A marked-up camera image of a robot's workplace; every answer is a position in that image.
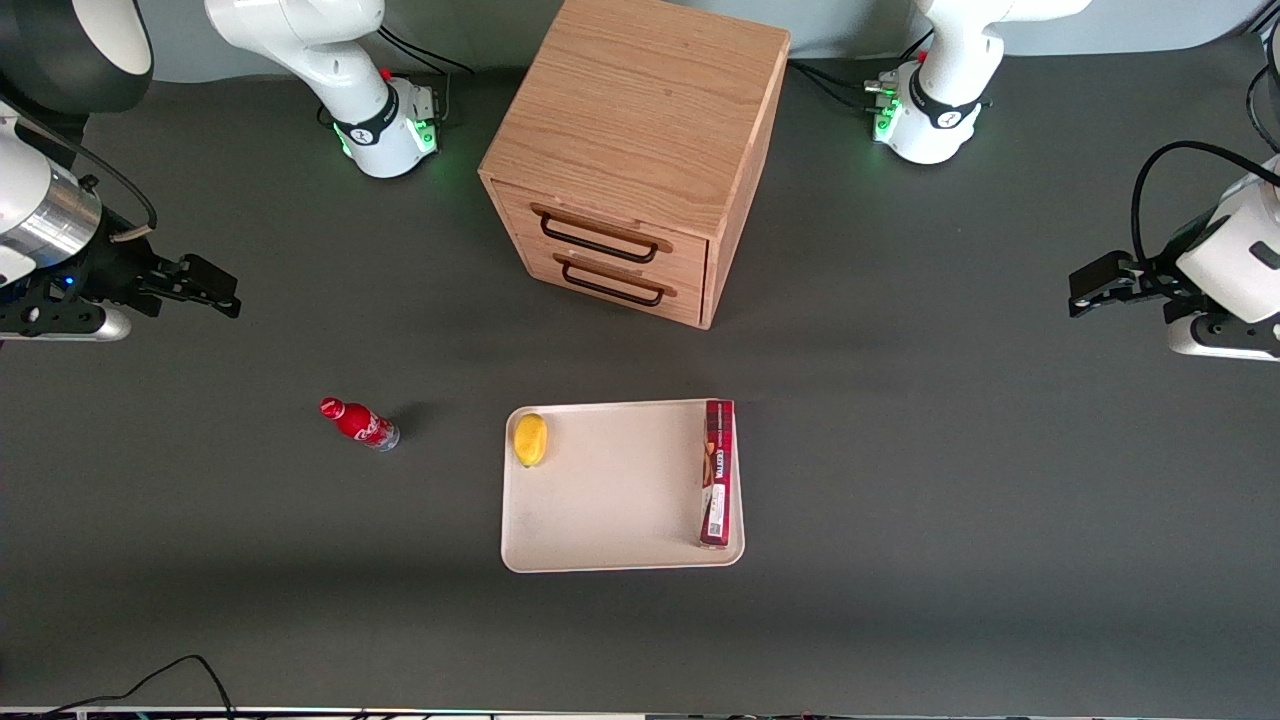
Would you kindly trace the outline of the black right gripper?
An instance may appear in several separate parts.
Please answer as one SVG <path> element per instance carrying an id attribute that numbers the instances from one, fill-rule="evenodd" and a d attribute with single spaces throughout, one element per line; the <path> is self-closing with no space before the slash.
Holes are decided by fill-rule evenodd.
<path id="1" fill-rule="evenodd" d="M 4 284 L 4 337 L 127 337 L 131 315 L 159 316 L 161 299 L 241 315 L 237 278 L 198 255 L 178 260 L 178 282 L 151 284 L 148 292 L 148 273 L 165 261 L 147 240 L 110 241 L 109 228 L 77 255 Z"/>

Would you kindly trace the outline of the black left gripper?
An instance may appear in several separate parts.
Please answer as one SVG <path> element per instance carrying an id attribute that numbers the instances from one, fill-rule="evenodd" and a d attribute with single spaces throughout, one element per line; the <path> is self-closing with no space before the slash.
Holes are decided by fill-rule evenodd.
<path id="1" fill-rule="evenodd" d="M 1112 304 L 1142 304 L 1167 299 L 1164 306 L 1166 323 L 1184 316 L 1221 313 L 1213 301 L 1176 265 L 1176 260 L 1204 241 L 1222 222 L 1212 215 L 1199 215 L 1181 225 L 1155 255 L 1147 254 L 1140 238 L 1140 223 L 1132 222 L 1132 245 L 1135 259 L 1125 251 L 1111 251 L 1074 270 L 1069 275 L 1068 315 L 1084 316 Z M 1140 283 L 1135 283 L 1138 265 Z"/>

